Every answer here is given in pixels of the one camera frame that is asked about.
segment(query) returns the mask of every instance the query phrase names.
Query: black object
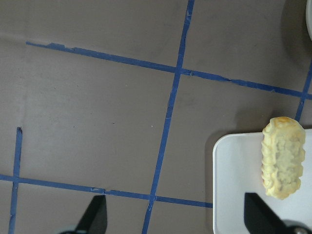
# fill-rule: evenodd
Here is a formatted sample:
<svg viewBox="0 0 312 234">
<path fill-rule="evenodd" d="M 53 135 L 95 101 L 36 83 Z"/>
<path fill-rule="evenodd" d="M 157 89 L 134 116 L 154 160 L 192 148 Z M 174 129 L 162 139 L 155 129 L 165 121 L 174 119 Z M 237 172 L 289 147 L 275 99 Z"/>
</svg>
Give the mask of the black object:
<svg viewBox="0 0 312 234">
<path fill-rule="evenodd" d="M 286 226 L 256 193 L 245 193 L 244 222 L 250 234 L 312 234 L 302 225 Z"/>
<path fill-rule="evenodd" d="M 105 234 L 107 208 L 105 195 L 94 196 L 74 231 L 61 234 Z"/>
</svg>

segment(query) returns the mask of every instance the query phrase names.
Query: white plate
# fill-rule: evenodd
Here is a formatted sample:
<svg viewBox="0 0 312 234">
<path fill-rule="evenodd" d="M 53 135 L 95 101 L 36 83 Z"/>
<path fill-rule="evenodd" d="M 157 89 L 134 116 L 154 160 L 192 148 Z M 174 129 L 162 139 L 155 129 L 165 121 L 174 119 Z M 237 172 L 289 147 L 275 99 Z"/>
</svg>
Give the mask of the white plate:
<svg viewBox="0 0 312 234">
<path fill-rule="evenodd" d="M 231 134 L 214 146 L 214 234 L 248 234 L 244 194 L 255 192 L 282 220 L 312 228 L 312 129 L 306 130 L 301 187 L 284 200 L 266 196 L 261 178 L 262 133 Z"/>
<path fill-rule="evenodd" d="M 312 0 L 307 1 L 306 22 L 310 38 L 312 39 Z"/>
</svg>

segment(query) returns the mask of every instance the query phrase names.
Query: golden crust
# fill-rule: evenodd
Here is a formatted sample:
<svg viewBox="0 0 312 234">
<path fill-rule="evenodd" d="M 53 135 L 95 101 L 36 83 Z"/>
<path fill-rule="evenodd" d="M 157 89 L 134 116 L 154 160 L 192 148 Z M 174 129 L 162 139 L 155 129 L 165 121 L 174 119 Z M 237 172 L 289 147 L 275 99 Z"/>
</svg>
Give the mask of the golden crust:
<svg viewBox="0 0 312 234">
<path fill-rule="evenodd" d="M 305 131 L 294 119 L 276 117 L 262 132 L 263 186 L 267 195 L 285 199 L 300 188 Z"/>
</svg>

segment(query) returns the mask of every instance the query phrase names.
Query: blue tape line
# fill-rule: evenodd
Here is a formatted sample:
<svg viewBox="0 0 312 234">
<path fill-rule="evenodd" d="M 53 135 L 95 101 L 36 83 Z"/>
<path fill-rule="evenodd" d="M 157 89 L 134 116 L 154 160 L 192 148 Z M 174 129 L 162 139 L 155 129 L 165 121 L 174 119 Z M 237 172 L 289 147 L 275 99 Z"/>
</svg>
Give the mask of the blue tape line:
<svg viewBox="0 0 312 234">
<path fill-rule="evenodd" d="M 302 114 L 303 107 L 304 107 L 304 102 L 305 102 L 305 100 L 307 99 L 307 96 L 308 96 L 308 91 L 309 91 L 309 87 L 310 87 L 310 84 L 311 84 L 311 79 L 312 79 L 312 61 L 310 63 L 308 76 L 307 76 L 306 82 L 305 82 L 304 87 L 303 87 L 302 96 L 300 98 L 300 102 L 299 102 L 299 105 L 298 105 L 296 116 L 294 118 L 298 122 L 299 122 L 299 120 L 301 118 L 301 114 Z"/>
<path fill-rule="evenodd" d="M 26 44 L 36 46 L 36 47 L 46 48 L 46 49 L 58 50 L 58 51 L 63 51 L 67 53 L 72 53 L 72 54 L 78 54 L 78 55 L 83 55 L 83 56 L 88 56 L 88 57 L 93 57 L 93 58 L 98 58 L 98 59 L 104 59 L 108 61 L 120 62 L 120 63 L 134 65 L 134 66 L 155 69 L 155 70 L 164 71 L 164 72 L 170 72 L 170 73 L 176 72 L 176 68 L 172 66 L 167 66 L 167 65 L 163 65 L 159 63 L 154 63 L 154 62 L 142 61 L 142 60 L 138 60 L 134 58 L 110 55 L 110 54 L 106 54 L 103 52 L 86 50 L 86 49 L 77 48 L 77 47 L 68 48 L 62 44 L 57 44 L 57 43 L 50 43 L 48 45 L 43 45 L 43 44 L 36 44 L 36 43 L 27 41 Z M 183 44 L 184 44 L 184 47 L 180 47 L 180 49 L 185 49 L 185 40 L 183 41 Z M 284 88 L 280 88 L 280 87 L 276 87 L 272 85 L 260 84 L 260 83 L 245 81 L 245 80 L 240 80 L 240 79 L 229 79 L 229 78 L 225 78 L 225 77 L 215 75 L 215 74 L 192 71 L 192 70 L 187 70 L 183 68 L 181 68 L 181 74 L 187 75 L 187 76 L 200 77 L 204 79 L 216 80 L 216 81 L 227 81 L 227 82 L 231 82 L 231 83 L 234 83 L 240 86 L 245 86 L 248 88 L 254 88 L 254 89 L 264 90 L 268 92 L 286 94 L 286 95 L 290 95 L 294 97 L 301 97 L 302 95 L 301 92 L 296 91 L 296 90 L 284 89 Z"/>
<path fill-rule="evenodd" d="M 16 209 L 17 209 L 17 204 L 18 204 L 18 188 L 19 188 L 19 183 L 13 182 L 12 195 L 11 195 L 9 234 L 14 234 L 14 230 L 15 230 Z"/>
<path fill-rule="evenodd" d="M 110 55 L 107 53 L 97 52 L 97 51 L 93 51 L 93 50 L 86 50 L 86 49 L 77 48 L 77 47 L 67 48 L 62 44 L 51 43 L 48 45 L 42 45 L 42 44 L 31 43 L 29 41 L 27 41 L 26 44 L 36 46 L 36 47 L 46 48 L 46 49 L 58 50 L 58 51 L 72 53 L 72 54 L 93 57 L 93 58 L 97 58 L 97 59 L 104 59 L 104 60 L 125 63 L 125 64 L 129 64 L 129 65 L 134 65 L 134 66 L 151 68 L 151 69 L 164 71 L 164 72 L 174 73 L 175 69 L 176 69 L 175 67 L 167 66 L 167 65 L 163 65 L 163 64 L 159 64 L 159 63 L 147 62 L 147 61 L 142 61 L 142 60 L 138 60 L 138 59 L 134 59 L 134 58 L 117 56 L 117 55 Z"/>
<path fill-rule="evenodd" d="M 150 199 L 150 195 L 147 195 L 147 194 L 137 194 L 137 193 L 131 193 L 131 192 L 116 191 L 116 190 L 105 191 L 105 194 L 106 195 L 115 195 L 115 196 L 137 198 L 137 199 L 143 199 L 143 200 L 149 200 Z"/>
<path fill-rule="evenodd" d="M 169 202 L 169 203 L 188 205 L 188 206 L 199 206 L 199 207 L 206 207 L 206 208 L 213 207 L 213 204 L 209 202 L 184 200 L 184 199 L 164 197 L 164 196 L 157 196 L 156 201 Z"/>
<path fill-rule="evenodd" d="M 14 168 L 13 176 L 20 176 L 20 154 L 21 154 L 21 143 L 22 143 L 22 130 L 20 127 L 16 130 L 16 143 L 15 143 L 15 156 L 14 156 Z"/>
<path fill-rule="evenodd" d="M 233 84 L 237 84 L 240 86 L 245 86 L 248 88 L 253 88 L 253 89 L 259 89 L 259 90 L 264 90 L 268 92 L 274 92 L 274 93 L 279 93 L 279 94 L 286 94 L 294 97 L 301 97 L 302 93 L 300 91 L 292 90 L 292 89 L 284 89 L 272 85 L 267 85 L 267 84 L 260 84 L 252 81 L 246 81 L 246 80 L 241 80 L 241 79 L 229 79 L 225 78 L 219 75 L 215 74 L 209 74 L 205 72 L 198 72 L 198 71 L 192 71 L 192 70 L 187 70 L 183 69 L 182 70 L 183 75 L 187 76 L 195 76 L 195 77 L 200 77 L 204 79 L 209 79 L 209 80 L 215 80 L 215 81 L 221 81 L 221 82 L 230 82 Z"/>
<path fill-rule="evenodd" d="M 96 193 L 96 194 L 104 194 L 105 193 L 105 189 L 101 189 L 101 188 L 51 182 L 51 181 L 38 180 L 38 179 L 19 178 L 19 183 L 40 185 L 40 186 L 59 188 L 59 189 L 69 189 L 69 190 L 90 192 L 90 193 Z"/>
<path fill-rule="evenodd" d="M 142 199 L 142 200 L 149 200 L 151 197 L 151 195 L 148 195 L 148 194 L 138 194 L 138 193 L 132 193 L 132 192 L 117 191 L 117 190 L 106 191 L 105 189 L 101 189 L 101 188 L 94 188 L 94 187 L 80 186 L 80 185 L 73 185 L 73 184 L 64 184 L 64 183 L 57 183 L 57 182 L 37 180 L 37 179 L 16 178 L 13 176 L 2 175 L 2 174 L 0 174 L 0 180 L 12 181 L 14 182 L 15 185 L 19 183 L 25 183 L 25 184 L 44 186 L 44 187 L 68 189 L 68 190 L 90 192 L 90 193 L 96 193 L 96 194 L 106 194 L 106 195 L 113 195 L 113 196 L 123 196 L 123 197 L 136 198 L 136 199 Z M 204 208 L 213 207 L 212 203 L 208 203 L 208 202 L 185 200 L 185 199 L 165 197 L 165 196 L 153 196 L 153 199 L 154 201 L 168 202 L 168 203 L 180 204 L 180 205 L 198 206 L 198 207 L 204 207 Z"/>
<path fill-rule="evenodd" d="M 10 208 L 10 222 L 9 222 L 9 234 L 14 234 L 15 220 L 16 220 L 16 209 L 18 204 L 18 188 L 19 182 L 16 179 L 20 175 L 20 153 L 22 144 L 22 130 L 20 127 L 16 129 L 16 142 L 15 142 L 15 155 L 14 155 L 14 167 L 13 167 L 13 187 L 11 195 L 11 208 Z"/>
<path fill-rule="evenodd" d="M 0 180 L 5 180 L 5 181 L 15 181 L 13 176 L 9 176 L 9 175 L 2 175 L 0 174 Z"/>
<path fill-rule="evenodd" d="M 156 199 L 156 191 L 157 191 L 157 187 L 158 187 L 162 162 L 163 162 L 163 158 L 164 158 L 164 154 L 165 154 L 172 112 L 173 112 L 174 104 L 175 104 L 175 100 L 176 100 L 177 89 L 178 89 L 178 85 L 179 85 L 179 81 L 180 81 L 180 76 L 181 76 L 181 71 L 182 71 L 182 66 L 183 66 L 183 60 L 184 60 L 184 53 L 185 53 L 186 36 L 187 36 L 187 32 L 190 28 L 193 7 L 194 7 L 194 0 L 189 0 L 188 5 L 187 5 L 187 9 L 186 9 L 185 19 L 184 19 L 184 25 L 183 25 L 182 35 L 181 35 L 178 58 L 177 58 L 177 62 L 176 62 L 175 77 L 174 77 L 172 90 L 171 90 L 169 101 L 168 101 L 166 119 L 165 119 L 164 129 L 163 129 L 162 136 L 161 136 L 161 142 L 160 142 L 160 147 L 159 147 L 159 152 L 158 152 L 158 157 L 157 157 L 157 163 L 156 163 L 154 178 L 153 178 L 152 187 L 151 187 L 151 193 L 150 193 L 151 196 L 149 199 L 149 205 L 147 207 L 145 218 L 144 218 L 142 234 L 147 234 L 148 226 L 149 226 L 150 219 L 151 219 L 151 213 L 152 213 L 153 205 L 154 205 L 154 202 Z"/>
</svg>

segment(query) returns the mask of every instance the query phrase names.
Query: white object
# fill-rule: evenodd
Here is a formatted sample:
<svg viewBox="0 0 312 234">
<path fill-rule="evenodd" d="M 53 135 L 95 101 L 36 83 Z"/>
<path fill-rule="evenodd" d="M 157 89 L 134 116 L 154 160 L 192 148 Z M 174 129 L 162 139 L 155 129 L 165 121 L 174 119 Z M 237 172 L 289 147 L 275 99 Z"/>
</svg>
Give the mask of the white object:
<svg viewBox="0 0 312 234">
<path fill-rule="evenodd" d="M 213 150 L 214 234 L 249 234 L 244 224 L 244 194 L 255 192 L 282 219 L 312 228 L 312 129 L 306 131 L 301 187 L 284 200 L 265 194 L 261 178 L 262 133 L 231 134 Z"/>
<path fill-rule="evenodd" d="M 306 22 L 310 38 L 312 39 L 312 0 L 307 1 Z"/>
</svg>

